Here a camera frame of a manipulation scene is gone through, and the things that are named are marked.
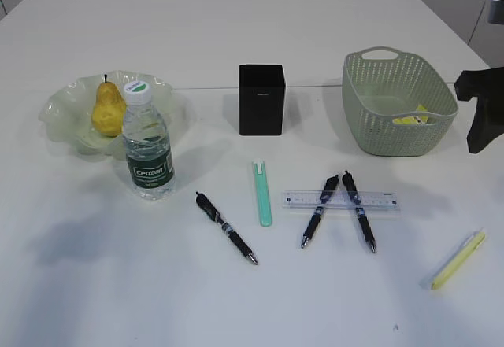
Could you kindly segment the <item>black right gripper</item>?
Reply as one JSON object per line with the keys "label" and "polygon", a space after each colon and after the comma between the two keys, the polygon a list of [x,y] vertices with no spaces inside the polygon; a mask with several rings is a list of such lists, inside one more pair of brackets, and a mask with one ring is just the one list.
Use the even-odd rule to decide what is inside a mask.
{"label": "black right gripper", "polygon": [[457,100],[475,98],[476,111],[466,141],[470,153],[479,153],[503,135],[503,67],[463,71],[454,84]]}

